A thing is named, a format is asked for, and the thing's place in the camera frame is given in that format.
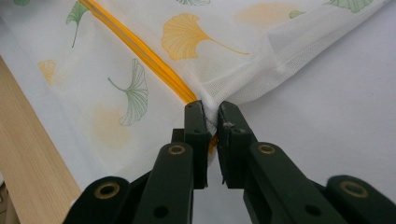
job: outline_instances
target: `yellow zipper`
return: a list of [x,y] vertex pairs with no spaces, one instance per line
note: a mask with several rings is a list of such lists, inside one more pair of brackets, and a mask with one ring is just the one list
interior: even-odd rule
[[197,98],[190,88],[181,80],[149,46],[137,35],[113,17],[93,0],[79,0],[90,12],[114,32],[166,85],[168,85],[186,104]]

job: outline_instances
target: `green ginkgo leaf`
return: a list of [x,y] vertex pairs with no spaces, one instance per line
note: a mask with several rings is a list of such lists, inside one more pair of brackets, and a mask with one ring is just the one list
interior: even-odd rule
[[302,12],[302,11],[299,11],[299,10],[294,10],[294,11],[291,11],[290,12],[290,14],[289,14],[289,17],[291,18],[291,19],[294,19],[294,18],[296,18],[296,17],[298,17],[298,16],[300,16],[300,15],[303,15],[305,12]]
[[70,21],[75,21],[76,24],[77,24],[76,33],[75,33],[75,39],[73,41],[72,48],[74,47],[74,44],[76,42],[76,36],[77,36],[79,22],[81,21],[82,15],[86,11],[88,11],[88,9],[84,5],[82,5],[79,1],[77,1],[74,4],[74,6],[73,6],[72,10],[70,11],[69,15],[67,16],[66,24],[69,24]]
[[129,126],[140,120],[148,110],[148,87],[145,79],[145,69],[137,59],[132,60],[132,81],[126,89],[121,89],[108,78],[110,83],[118,90],[125,92],[128,98],[126,114],[120,118],[120,125]]
[[330,5],[344,7],[351,10],[353,13],[358,13],[365,7],[372,4],[373,0],[331,0]]
[[30,0],[14,0],[14,4],[18,6],[26,6],[29,2]]
[[204,6],[210,3],[210,0],[177,0],[182,5]]

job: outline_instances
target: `yellow spot print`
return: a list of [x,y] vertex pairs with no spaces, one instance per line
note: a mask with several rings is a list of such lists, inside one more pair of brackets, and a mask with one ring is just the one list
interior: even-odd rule
[[93,111],[93,134],[106,146],[121,149],[124,148],[132,137],[132,132],[119,124],[122,112],[112,110],[99,104]]
[[37,65],[50,85],[53,78],[53,71],[55,70],[55,62],[53,60],[46,60],[39,62]]
[[294,4],[259,3],[242,10],[235,15],[241,22],[251,23],[260,30],[268,29],[290,19],[290,12],[295,10]]

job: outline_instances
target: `white surface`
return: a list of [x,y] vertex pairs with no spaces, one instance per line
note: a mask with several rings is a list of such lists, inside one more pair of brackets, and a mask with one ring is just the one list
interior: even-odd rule
[[[354,175],[394,202],[395,12],[396,3],[390,2],[277,89],[240,106],[257,138],[282,147],[308,178],[325,185],[332,175]],[[30,62],[1,22],[0,54],[14,75],[39,73],[21,65]],[[55,145],[68,143],[58,149],[80,186],[107,175],[95,158],[76,158],[69,150],[84,146],[73,127],[48,121],[64,119],[62,110],[50,108],[49,114],[40,119]],[[242,190],[220,184],[216,160],[208,178],[209,188],[194,192],[194,223],[249,223]]]

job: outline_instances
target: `orange strip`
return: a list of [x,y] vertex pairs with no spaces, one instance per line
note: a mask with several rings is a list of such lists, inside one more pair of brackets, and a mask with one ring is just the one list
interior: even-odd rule
[[93,0],[80,0],[90,12],[114,32],[165,84],[186,104],[197,98],[175,71],[168,66],[138,36]]

